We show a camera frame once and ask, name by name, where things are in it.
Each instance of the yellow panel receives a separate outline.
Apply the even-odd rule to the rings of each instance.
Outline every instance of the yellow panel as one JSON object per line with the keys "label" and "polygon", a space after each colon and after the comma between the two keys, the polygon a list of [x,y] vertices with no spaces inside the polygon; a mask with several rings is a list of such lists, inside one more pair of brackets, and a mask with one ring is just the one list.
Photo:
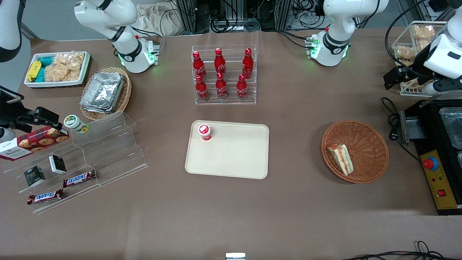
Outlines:
{"label": "yellow panel", "polygon": [[[425,169],[425,175],[427,176],[427,181],[430,186],[430,190],[432,191],[433,200],[435,201],[436,208],[439,210],[447,210],[447,209],[456,209],[457,204],[456,200],[454,199],[454,195],[452,194],[451,187],[449,186],[448,179],[446,178],[446,174],[444,173],[443,167],[441,166],[441,161],[439,159],[438,153],[436,150],[431,151],[430,153],[426,153],[420,156],[420,160],[423,161],[428,157],[434,157],[438,161],[438,169],[431,171],[429,169]],[[438,191],[443,190],[446,193],[446,196],[440,196]]]}

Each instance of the aluminum foil container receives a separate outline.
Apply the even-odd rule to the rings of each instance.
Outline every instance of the aluminum foil container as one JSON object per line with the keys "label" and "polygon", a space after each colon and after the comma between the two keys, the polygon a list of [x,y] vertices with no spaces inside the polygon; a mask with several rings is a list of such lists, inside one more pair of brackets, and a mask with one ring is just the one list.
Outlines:
{"label": "aluminum foil container", "polygon": [[124,81],[119,73],[97,73],[90,81],[80,105],[91,112],[114,112]]}

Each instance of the red switch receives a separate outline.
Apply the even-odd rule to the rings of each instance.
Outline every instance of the red switch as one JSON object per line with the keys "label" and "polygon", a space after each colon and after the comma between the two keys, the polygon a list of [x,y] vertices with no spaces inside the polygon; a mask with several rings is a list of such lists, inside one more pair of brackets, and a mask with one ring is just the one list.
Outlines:
{"label": "red switch", "polygon": [[428,159],[428,158],[427,158],[427,159],[424,160],[424,167],[425,167],[425,169],[429,169],[429,170],[430,170],[431,168],[433,168],[433,166],[435,166],[435,163],[434,163],[431,159]]}
{"label": "red switch", "polygon": [[438,196],[446,196],[446,192],[444,190],[438,190]]}

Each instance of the brown wicker basket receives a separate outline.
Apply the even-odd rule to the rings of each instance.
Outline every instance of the brown wicker basket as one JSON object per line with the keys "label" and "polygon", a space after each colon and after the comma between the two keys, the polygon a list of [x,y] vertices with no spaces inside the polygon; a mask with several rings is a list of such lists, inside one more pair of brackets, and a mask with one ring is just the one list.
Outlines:
{"label": "brown wicker basket", "polygon": [[[114,68],[114,67],[103,68],[102,70],[98,72],[109,72],[109,73],[117,72],[125,77],[125,82],[123,83],[123,86],[122,86],[123,89],[120,93],[119,100],[117,101],[117,105],[115,106],[114,112],[124,111],[128,105],[128,100],[130,100],[130,95],[132,93],[132,83],[130,82],[130,79],[127,73],[121,68]],[[90,81],[93,79],[95,75],[96,73],[93,76],[91,76],[91,78],[87,81],[87,84],[85,85],[85,88],[82,93],[82,97],[85,95],[85,92],[88,89],[88,85],[90,84]],[[83,115],[86,118],[91,119],[91,120],[98,120],[108,115],[104,113],[90,112],[90,111],[83,109],[82,107],[80,107],[80,110],[82,111]]]}
{"label": "brown wicker basket", "polygon": [[[353,162],[353,172],[345,176],[327,146],[344,144]],[[343,120],[327,128],[322,136],[321,151],[327,166],[340,178],[352,183],[369,183],[378,180],[387,170],[388,147],[382,136],[371,126]]]}

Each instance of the table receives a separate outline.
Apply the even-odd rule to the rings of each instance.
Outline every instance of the table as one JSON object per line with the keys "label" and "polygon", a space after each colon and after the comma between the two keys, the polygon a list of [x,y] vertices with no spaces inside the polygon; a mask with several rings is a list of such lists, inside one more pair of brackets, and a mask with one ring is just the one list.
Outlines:
{"label": "table", "polygon": [[[402,28],[392,32],[396,37]],[[300,32],[310,35],[312,32]],[[159,64],[130,74],[126,113],[148,168],[43,214],[32,214],[16,193],[16,176],[0,183],[0,252],[4,259],[344,259],[365,253],[431,250],[461,258],[462,217],[436,216],[424,173],[387,138],[390,165],[378,181],[346,183],[329,171],[320,152],[333,122],[356,119],[388,136],[388,112],[417,99],[386,91],[393,67],[385,29],[357,30],[347,57],[327,68],[277,33],[169,37]],[[192,45],[258,43],[256,105],[196,106],[191,85]],[[86,50],[91,74],[121,66],[111,42],[33,41],[32,54]],[[61,115],[80,114],[82,88],[31,90],[24,104]],[[269,171],[263,180],[188,174],[184,169],[193,121],[265,124],[270,129]]]}

